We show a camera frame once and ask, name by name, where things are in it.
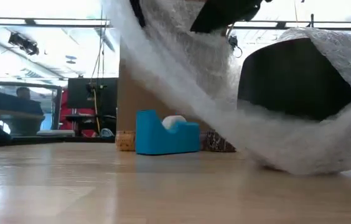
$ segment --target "bubble wrap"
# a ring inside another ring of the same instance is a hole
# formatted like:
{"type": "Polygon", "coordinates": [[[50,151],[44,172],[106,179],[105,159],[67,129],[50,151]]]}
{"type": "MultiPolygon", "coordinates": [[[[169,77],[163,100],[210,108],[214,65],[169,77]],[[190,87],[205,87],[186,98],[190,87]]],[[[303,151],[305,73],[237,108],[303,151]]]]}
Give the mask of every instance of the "bubble wrap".
{"type": "MultiPolygon", "coordinates": [[[[196,116],[260,164],[291,174],[351,169],[351,104],[321,123],[291,119],[261,108],[228,107],[240,69],[230,63],[218,33],[188,29],[201,4],[185,0],[141,1],[142,29],[128,1],[106,1],[108,17],[122,35],[121,57],[132,76],[170,107],[196,116]]],[[[309,37],[351,84],[351,38],[316,29],[292,29],[281,40],[309,37]]]]}

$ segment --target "plastic wrap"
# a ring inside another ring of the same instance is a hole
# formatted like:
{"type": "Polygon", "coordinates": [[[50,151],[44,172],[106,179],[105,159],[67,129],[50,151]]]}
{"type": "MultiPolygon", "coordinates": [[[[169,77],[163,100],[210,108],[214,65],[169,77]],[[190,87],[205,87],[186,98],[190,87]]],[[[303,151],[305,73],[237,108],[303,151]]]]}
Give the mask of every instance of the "plastic wrap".
{"type": "MultiPolygon", "coordinates": [[[[148,26],[142,29],[128,1],[107,2],[108,17],[122,35],[132,76],[170,107],[196,116],[237,149],[263,165],[291,174],[351,169],[351,105],[321,123],[292,119],[246,106],[224,106],[240,70],[229,62],[228,44],[218,34],[191,34],[197,13],[185,0],[141,1],[148,26]]],[[[351,38],[315,29],[287,31],[282,40],[307,36],[351,84],[351,38]]]]}

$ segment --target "projector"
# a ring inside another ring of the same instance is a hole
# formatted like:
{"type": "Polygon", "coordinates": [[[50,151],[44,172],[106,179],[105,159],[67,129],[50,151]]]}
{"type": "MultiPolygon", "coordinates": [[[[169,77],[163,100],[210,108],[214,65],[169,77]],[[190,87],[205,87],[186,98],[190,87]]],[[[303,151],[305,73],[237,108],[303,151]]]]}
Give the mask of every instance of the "projector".
{"type": "Polygon", "coordinates": [[[19,47],[23,50],[27,55],[38,55],[39,48],[37,47],[37,43],[28,40],[18,33],[11,33],[8,40],[9,44],[13,46],[19,47]]]}

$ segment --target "fluorescent light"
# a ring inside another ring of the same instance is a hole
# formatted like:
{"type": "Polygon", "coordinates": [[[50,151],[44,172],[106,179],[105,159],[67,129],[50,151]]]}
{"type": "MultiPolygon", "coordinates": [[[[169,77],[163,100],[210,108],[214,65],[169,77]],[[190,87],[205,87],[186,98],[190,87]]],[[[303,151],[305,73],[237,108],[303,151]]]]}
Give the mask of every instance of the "fluorescent light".
{"type": "Polygon", "coordinates": [[[34,21],[38,25],[65,25],[65,26],[103,26],[104,20],[95,19],[36,19],[34,21]]]}
{"type": "Polygon", "coordinates": [[[276,27],[277,22],[236,22],[235,27],[276,27]]]}
{"type": "Polygon", "coordinates": [[[315,23],[315,28],[351,28],[351,23],[315,23]]]}
{"type": "Polygon", "coordinates": [[[20,25],[20,24],[25,24],[25,20],[23,20],[23,19],[0,19],[0,24],[20,25]]]}
{"type": "Polygon", "coordinates": [[[287,22],[286,27],[307,27],[309,22],[287,22]]]}

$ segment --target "red object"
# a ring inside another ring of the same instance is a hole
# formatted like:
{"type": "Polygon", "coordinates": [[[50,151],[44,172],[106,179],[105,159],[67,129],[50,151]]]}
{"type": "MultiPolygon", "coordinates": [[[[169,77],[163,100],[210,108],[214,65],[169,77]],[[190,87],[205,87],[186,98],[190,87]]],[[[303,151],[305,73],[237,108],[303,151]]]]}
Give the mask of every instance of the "red object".
{"type": "MultiPolygon", "coordinates": [[[[66,120],[67,115],[72,115],[72,109],[68,108],[68,90],[65,89],[62,93],[62,102],[61,102],[61,109],[60,109],[60,116],[59,122],[62,125],[59,127],[61,130],[73,130],[72,122],[66,120]]],[[[77,113],[79,114],[90,114],[94,115],[95,112],[92,109],[77,109],[77,113]]],[[[83,135],[85,137],[91,138],[94,136],[94,130],[83,130],[83,135]]]]}

